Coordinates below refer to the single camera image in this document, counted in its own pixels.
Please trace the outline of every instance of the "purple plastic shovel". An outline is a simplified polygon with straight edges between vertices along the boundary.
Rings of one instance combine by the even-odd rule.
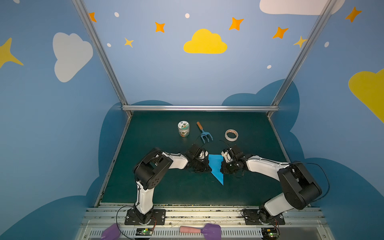
[[[117,224],[113,224],[107,228],[101,235],[101,240],[117,240],[120,237],[120,230]]]
[[[206,240],[221,240],[221,227],[217,224],[207,223],[203,229],[181,226],[180,232],[202,233]]]

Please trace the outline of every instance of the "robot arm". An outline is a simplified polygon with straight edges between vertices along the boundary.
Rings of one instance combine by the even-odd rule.
[[[162,180],[168,169],[186,169],[211,171],[208,166],[208,152],[193,145],[185,155],[170,154],[159,148],[152,149],[134,168],[137,185],[137,199],[134,212],[140,223],[147,224],[152,217],[154,188]]]
[[[221,169],[223,173],[232,173],[240,168],[280,181],[283,193],[259,207],[258,217],[262,222],[293,208],[301,210],[321,195],[320,186],[302,163],[289,164],[260,156],[246,156],[236,145],[223,150],[222,155],[225,159]]]

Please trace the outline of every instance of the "black cable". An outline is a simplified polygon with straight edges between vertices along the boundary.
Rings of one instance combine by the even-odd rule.
[[[267,161],[270,161],[270,162],[273,162],[273,163],[278,164],[277,162],[274,162],[274,161],[269,160],[269,159],[266,159],[266,158],[262,158],[262,160],[267,160]],[[318,198],[318,199],[316,199],[316,200],[313,200],[312,202],[316,202],[316,201],[318,201],[318,200],[324,198],[325,196],[327,196],[327,194],[329,193],[329,189],[331,188],[331,184],[329,183],[329,179],[328,179],[327,174],[325,174],[324,169],[323,169],[319,164],[317,164],[317,163],[312,163],[312,162],[293,162],[293,163],[280,164],[280,165],[295,165],[295,164],[297,164],[297,163],[317,165],[317,166],[323,171],[324,176],[325,176],[325,178],[327,179],[327,182],[328,182],[328,189],[327,189],[326,193],[325,193],[322,197],[320,197],[320,198]]]
[[[219,139],[219,141],[222,141],[223,143],[225,143],[229,148],[231,148],[228,143],[224,142],[223,140]]]
[[[119,214],[119,211],[123,208],[123,207],[131,207],[129,210],[133,209],[134,206],[130,206],[130,205],[125,205],[125,206],[122,206],[116,213],[116,225],[118,227],[118,230],[120,231],[121,234],[123,234],[126,238],[130,239],[130,240],[133,240],[132,238],[128,237],[127,235],[125,235],[119,228],[119,224],[118,224],[118,214]]]
[[[327,194],[329,193],[329,189],[331,188],[331,184],[329,183],[328,176],[327,176],[327,174],[325,174],[324,169],[323,169],[319,164],[317,164],[317,163],[311,163],[311,162],[296,162],[296,163],[317,165],[319,168],[321,168],[321,170],[323,171],[323,173],[324,173],[324,175],[325,175],[325,178],[327,179],[327,182],[328,182],[328,189],[327,189],[327,191],[325,192],[325,194],[324,194],[322,197],[320,197],[320,198],[318,198],[318,199],[316,199],[316,200],[313,200],[312,202],[316,202],[316,201],[318,201],[318,200],[324,198],[325,196],[327,196]]]
[[[271,224],[272,226],[274,226],[276,228],[276,230],[277,230],[277,237],[276,237],[275,240],[277,240],[280,237],[280,229],[278,227],[276,227],[276,225],[274,225],[273,223],[269,223],[269,224]]]
[[[205,151],[202,149],[202,147],[203,147],[204,145],[205,145],[205,143],[204,143],[203,145],[201,145],[201,147],[199,147],[199,148],[196,150],[196,152],[193,154],[194,158],[199,157],[200,154],[197,155],[197,153],[199,152],[199,150],[201,150],[201,152],[203,153],[203,159],[206,157],[206,155],[205,155]],[[193,173],[205,172],[206,169],[207,169],[207,163],[205,164],[205,169],[203,169],[203,170],[199,170],[199,171],[190,171],[190,170],[189,170],[189,172],[193,172]]]
[[[197,138],[195,139],[195,141],[192,143],[192,145],[195,144],[195,142],[196,142],[200,137],[201,137],[201,135],[198,135]]]
[[[262,222],[260,219],[258,219],[258,220],[252,220],[252,219],[249,219],[249,217],[244,216],[244,211],[245,211],[245,210],[247,210],[247,209],[242,209],[242,210],[241,210],[241,213],[240,213],[240,215],[244,218],[244,220],[249,221],[249,222],[257,222],[257,223],[270,224],[270,225],[274,226],[274,227],[277,229],[278,234],[277,234],[276,239],[278,239],[278,238],[280,237],[280,229],[279,229],[276,225],[274,225],[274,224],[272,224],[272,223],[269,223],[269,222]]]

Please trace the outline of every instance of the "metal rail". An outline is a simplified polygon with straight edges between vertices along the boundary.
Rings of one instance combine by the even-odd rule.
[[[292,68],[288,72],[287,77],[285,78],[274,100],[272,101],[272,104],[271,104],[272,106],[279,105],[281,99],[283,98],[288,87],[291,85],[293,79],[295,78],[297,72],[302,66],[304,60],[307,58],[311,48],[313,47],[317,38],[320,36],[321,31],[323,30],[324,26],[328,22],[328,19],[331,16],[331,11],[336,2],[337,0],[328,0],[328,2],[325,4],[319,18],[317,19],[315,25],[313,26],[310,34],[307,37],[304,47],[299,52],[299,55],[297,56]],[[272,114],[273,114],[272,111],[268,112],[268,117],[270,117]]]
[[[107,54],[104,51],[104,48],[101,44],[101,40],[96,32],[96,29],[93,26],[91,19],[89,18],[87,7],[85,6],[83,0],[72,0],[72,2],[75,5],[76,10],[79,13],[79,16],[84,24],[84,27],[87,30],[89,37],[93,42],[93,45],[100,57],[101,62],[104,65],[105,71],[107,72],[113,87],[115,88],[115,91],[121,101],[121,104],[127,105],[128,104],[127,99],[124,96],[120,83],[116,77],[115,72],[112,69],[112,65],[107,57]]]
[[[76,239],[100,239],[102,231],[107,229],[112,224],[116,223],[116,213],[121,206],[133,205],[123,203],[100,203],[97,208],[88,208],[85,213],[84,219],[80,225],[78,236]],[[219,205],[204,205],[204,206],[192,206],[192,205],[172,205],[172,204],[155,204],[154,209],[165,209],[165,225],[158,226],[158,231],[171,231],[173,233],[168,236],[177,238],[183,238],[185,236],[179,235],[180,226],[193,226],[204,227],[206,223],[216,223],[222,227],[222,230],[235,228],[236,231],[240,231],[242,235],[249,230],[256,230],[261,225],[246,225],[241,211],[243,208],[258,209],[255,206],[219,206]],[[124,219],[127,214],[127,210],[130,207],[123,208],[118,213],[117,221],[122,231],[126,232],[130,237],[133,237],[135,229],[139,226],[124,225]],[[329,231],[327,221],[318,207],[306,207],[303,210],[289,210],[282,213],[286,224],[281,225],[280,228],[317,228],[319,233],[324,236],[324,239],[333,240]]]
[[[175,105],[123,105],[124,111],[236,111],[274,112],[278,106],[175,106]]]

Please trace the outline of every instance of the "wire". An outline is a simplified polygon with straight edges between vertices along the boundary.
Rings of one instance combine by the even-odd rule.
[[[128,212],[134,208],[134,206],[130,206],[130,205],[125,205],[125,206],[122,206],[116,213],[116,226],[118,227],[118,230],[120,231],[121,234],[123,234],[126,238],[130,239],[130,240],[133,240],[132,238],[128,237],[127,235],[125,235],[119,228],[119,224],[118,224],[118,214],[119,214],[119,211],[123,208],[123,207],[131,207],[128,211],[127,211],[127,214]]]
[[[222,141],[223,143],[225,143],[229,148],[231,148],[228,143],[224,142],[223,140],[219,139],[219,141]]]
[[[262,160],[267,160],[267,161],[276,163],[276,162],[274,162],[274,161],[272,161],[272,160],[269,160],[269,159],[266,159],[266,158],[262,158]],[[317,163],[312,163],[312,162],[292,162],[292,163],[280,164],[280,165],[295,165],[295,164],[297,164],[297,163],[317,165],[317,166],[323,171],[324,176],[325,176],[325,178],[327,179],[327,182],[328,182],[328,189],[327,189],[327,191],[325,192],[325,194],[324,194],[322,197],[320,197],[320,198],[318,198],[318,199],[316,199],[316,200],[313,200],[312,202],[316,202],[316,201],[318,201],[318,200],[324,198],[325,196],[327,196],[327,194],[329,193],[329,189],[331,188],[331,184],[329,183],[329,179],[328,179],[327,174],[325,174],[324,169],[323,169],[319,164],[317,164]]]
[[[203,149],[203,146],[205,145],[205,143],[203,144],[203,145],[201,145],[201,147],[199,147],[197,150],[196,150],[196,152],[193,154],[193,156],[194,156],[194,158],[197,158],[197,157],[199,157],[199,155],[197,155],[198,154],[198,152],[199,152],[199,150],[201,150],[201,153],[203,153],[203,159],[206,157],[206,155],[205,155],[205,151],[204,151],[204,149]],[[205,172],[207,170],[207,163],[205,163],[205,169],[202,169],[202,170],[199,170],[199,171],[190,171],[189,170],[189,172],[193,172],[193,173],[199,173],[199,172]]]
[[[127,235],[125,235],[119,228],[119,224],[118,224],[118,214],[119,214],[119,211],[123,208],[123,207],[131,207],[128,211],[127,211],[127,214],[128,212],[134,208],[134,206],[130,206],[130,205],[125,205],[125,206],[122,206],[116,213],[116,226],[118,227],[118,230],[120,231],[121,234],[123,234],[126,238],[130,239],[130,240],[133,240],[132,238],[128,237]],[[157,224],[157,220],[154,216],[151,216],[151,218],[153,218],[155,220],[155,224],[153,225],[153,228],[151,229],[151,231],[153,231],[156,227],[156,224]]]
[[[153,217],[153,219],[155,220],[155,224],[153,225],[153,228],[152,228],[152,230],[151,231],[153,231],[154,229],[155,229],[155,227],[156,227],[156,223],[157,223],[157,220],[156,220],[156,218],[154,217],[154,216],[152,216]]]
[[[325,192],[325,194],[324,194],[322,197],[320,197],[320,198],[318,198],[318,199],[316,199],[316,200],[313,200],[312,202],[316,202],[316,201],[318,201],[318,200],[324,198],[325,196],[327,196],[327,194],[329,193],[329,189],[331,188],[331,184],[329,183],[328,176],[327,176],[327,174],[325,174],[324,169],[323,169],[319,164],[317,164],[317,163],[311,163],[311,162],[296,162],[296,163],[313,164],[313,165],[317,165],[317,166],[319,166],[319,168],[321,168],[321,170],[323,171],[323,173],[324,173],[324,175],[325,175],[325,178],[327,179],[327,182],[328,182],[328,189],[327,189],[327,191]]]
[[[277,237],[275,239],[275,240],[277,240],[280,237],[280,227],[276,227],[276,225],[278,225],[279,223],[277,222],[276,225],[274,225],[273,223],[269,223],[269,224],[271,224],[272,226],[274,226],[277,229]]]
[[[274,225],[273,223],[270,223],[270,222],[262,222],[260,219],[258,221],[257,220],[252,220],[252,219],[249,219],[248,216],[244,216],[244,211],[245,210],[247,210],[247,209],[242,209],[241,213],[240,213],[241,216],[244,218],[244,220],[249,221],[249,222],[257,222],[257,223],[263,223],[263,224],[270,224],[270,225],[274,226],[275,229],[277,229],[277,237],[276,237],[276,239],[278,239],[280,237],[280,226],[279,226],[279,222],[276,221],[276,219],[275,219],[276,225]]]

